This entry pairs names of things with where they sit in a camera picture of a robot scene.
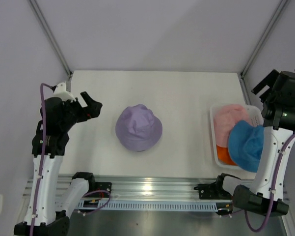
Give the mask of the purple bucket hat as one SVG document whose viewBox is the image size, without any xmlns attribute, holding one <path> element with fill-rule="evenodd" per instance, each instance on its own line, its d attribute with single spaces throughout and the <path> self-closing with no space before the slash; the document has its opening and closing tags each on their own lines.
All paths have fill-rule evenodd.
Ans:
<svg viewBox="0 0 295 236">
<path fill-rule="evenodd" d="M 162 123 L 143 104 L 127 107 L 115 125 L 115 134 L 128 150 L 141 152 L 152 148 L 162 136 Z"/>
</svg>

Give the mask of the pink bucket hat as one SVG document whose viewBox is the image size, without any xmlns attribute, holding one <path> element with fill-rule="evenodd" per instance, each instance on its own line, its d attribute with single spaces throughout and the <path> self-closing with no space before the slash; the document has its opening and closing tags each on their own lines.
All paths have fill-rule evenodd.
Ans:
<svg viewBox="0 0 295 236">
<path fill-rule="evenodd" d="M 226 105 L 217 111 L 213 119 L 217 146 L 222 148 L 228 146 L 230 132 L 241 120 L 250 123 L 247 109 L 241 105 Z"/>
</svg>

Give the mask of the blue bucket hat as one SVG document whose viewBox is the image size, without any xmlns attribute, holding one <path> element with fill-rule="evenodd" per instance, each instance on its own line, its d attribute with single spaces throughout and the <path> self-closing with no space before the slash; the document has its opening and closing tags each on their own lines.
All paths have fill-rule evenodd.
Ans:
<svg viewBox="0 0 295 236">
<path fill-rule="evenodd" d="M 245 171 L 256 173 L 264 145 L 264 128 L 239 121 L 231 130 L 228 152 L 231 160 Z"/>
</svg>

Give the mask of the orange bucket hat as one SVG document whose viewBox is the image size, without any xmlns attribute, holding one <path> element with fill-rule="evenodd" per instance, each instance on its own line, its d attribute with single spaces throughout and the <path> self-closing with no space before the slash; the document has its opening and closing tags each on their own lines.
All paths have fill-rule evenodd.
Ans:
<svg viewBox="0 0 295 236">
<path fill-rule="evenodd" d="M 225 165 L 236 166 L 236 163 L 232 161 L 228 148 L 216 146 L 217 157 L 220 162 Z"/>
</svg>

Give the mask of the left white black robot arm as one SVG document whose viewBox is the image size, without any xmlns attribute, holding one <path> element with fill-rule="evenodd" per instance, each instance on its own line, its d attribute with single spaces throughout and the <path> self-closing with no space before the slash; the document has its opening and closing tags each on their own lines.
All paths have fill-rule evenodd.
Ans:
<svg viewBox="0 0 295 236">
<path fill-rule="evenodd" d="M 69 188 L 56 199 L 59 170 L 69 141 L 69 130 L 77 123 L 97 118 L 102 103 L 81 92 L 86 106 L 78 99 L 53 96 L 42 102 L 42 119 L 32 140 L 34 175 L 31 196 L 23 222 L 14 227 L 16 236 L 65 236 L 70 218 L 83 196 L 95 194 L 92 173 L 77 172 Z"/>
</svg>

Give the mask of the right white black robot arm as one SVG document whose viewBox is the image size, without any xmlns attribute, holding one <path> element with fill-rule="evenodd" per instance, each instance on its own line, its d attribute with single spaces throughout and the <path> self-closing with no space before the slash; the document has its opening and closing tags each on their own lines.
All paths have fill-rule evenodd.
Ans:
<svg viewBox="0 0 295 236">
<path fill-rule="evenodd" d="M 286 215 L 283 180 L 295 142 L 295 72 L 271 71 L 252 90 L 268 86 L 263 103 L 264 143 L 258 171 L 250 187 L 238 177 L 222 173 L 211 184 L 195 187 L 201 200 L 231 200 L 234 207 L 263 216 Z"/>
</svg>

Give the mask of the white plastic basket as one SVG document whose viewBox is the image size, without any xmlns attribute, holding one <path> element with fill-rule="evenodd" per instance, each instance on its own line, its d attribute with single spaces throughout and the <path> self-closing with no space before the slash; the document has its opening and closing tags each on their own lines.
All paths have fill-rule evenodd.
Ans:
<svg viewBox="0 0 295 236">
<path fill-rule="evenodd" d="M 218 157 L 218 152 L 217 152 L 218 145 L 217 145 L 216 134 L 215 134 L 216 127 L 214 125 L 214 119 L 215 119 L 215 116 L 218 115 L 220 111 L 224 109 L 224 107 L 228 107 L 231 105 L 232 104 L 214 104 L 210 107 L 209 117 L 210 117 L 210 123 L 211 123 L 214 160 L 215 160 L 215 163 L 221 168 L 230 169 L 230 170 L 241 170 L 241 168 L 237 165 L 229 165 L 223 160 L 220 160 Z M 248 114 L 247 122 L 251 124 L 252 126 L 255 127 L 255 126 L 263 124 L 261 111 L 257 107 L 252 105 L 239 105 L 239 104 L 235 104 L 235 106 L 241 106 L 246 110 L 246 113 Z"/>
</svg>

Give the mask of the right aluminium frame post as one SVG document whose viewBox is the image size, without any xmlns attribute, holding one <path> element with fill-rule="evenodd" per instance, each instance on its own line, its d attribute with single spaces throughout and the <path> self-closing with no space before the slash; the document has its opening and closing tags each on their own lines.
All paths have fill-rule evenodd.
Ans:
<svg viewBox="0 0 295 236">
<path fill-rule="evenodd" d="M 269 39 L 272 31 L 274 30 L 275 26 L 278 24 L 280 17 L 283 15 L 284 11 L 287 9 L 290 0 L 280 0 L 277 7 L 275 8 L 273 14 L 271 15 L 269 22 L 266 24 L 265 29 L 263 30 L 256 46 L 254 47 L 251 55 L 249 56 L 247 62 L 245 63 L 243 70 L 241 71 L 240 75 L 244 78 L 245 75 L 250 70 L 251 66 L 253 65 L 254 61 L 258 57 L 259 53 L 261 52 L 262 48 L 264 47 L 266 41 Z"/>
</svg>

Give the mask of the aluminium frame post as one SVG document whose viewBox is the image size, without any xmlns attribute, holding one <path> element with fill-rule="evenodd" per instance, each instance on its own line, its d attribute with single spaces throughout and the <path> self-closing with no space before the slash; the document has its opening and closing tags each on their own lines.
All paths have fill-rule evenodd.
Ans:
<svg viewBox="0 0 295 236">
<path fill-rule="evenodd" d="M 243 70 L 241 71 L 240 75 L 244 78 L 245 75 L 250 70 L 251 66 L 253 65 L 254 61 L 258 57 L 259 53 L 261 52 L 262 48 L 264 47 L 266 41 L 269 39 L 272 31 L 274 30 L 275 26 L 278 24 L 280 17 L 283 15 L 284 11 L 287 9 L 290 0 L 280 0 L 277 7 L 275 8 L 273 14 L 271 15 L 269 22 L 266 24 L 265 29 L 263 30 L 256 46 L 254 47 L 251 55 L 249 56 L 247 62 L 245 63 Z"/>
<path fill-rule="evenodd" d="M 33 14 L 35 15 L 40 27 L 42 28 L 42 31 L 45 34 L 45 37 L 47 38 L 51 48 L 53 49 L 58 61 L 60 62 L 63 70 L 65 71 L 68 78 L 72 76 L 72 71 L 69 68 L 69 65 L 65 59 L 65 56 L 44 16 L 43 11 L 41 10 L 39 3 L 37 0 L 28 0 L 27 1 L 29 6 L 31 7 Z"/>
</svg>

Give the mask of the left aluminium frame post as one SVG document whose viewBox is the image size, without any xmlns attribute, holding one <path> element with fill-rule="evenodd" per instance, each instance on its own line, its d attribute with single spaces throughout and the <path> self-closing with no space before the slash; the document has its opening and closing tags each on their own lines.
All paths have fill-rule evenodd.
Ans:
<svg viewBox="0 0 295 236">
<path fill-rule="evenodd" d="M 29 6 L 31 7 L 33 14 L 35 15 L 40 27 L 42 28 L 42 31 L 45 34 L 45 37 L 47 38 L 51 48 L 53 49 L 58 61 L 60 62 L 63 70 L 65 71 L 68 78 L 72 76 L 72 71 L 69 68 L 69 65 L 65 59 L 65 56 L 44 16 L 43 11 L 41 10 L 39 3 L 37 0 L 28 0 L 27 1 Z"/>
</svg>

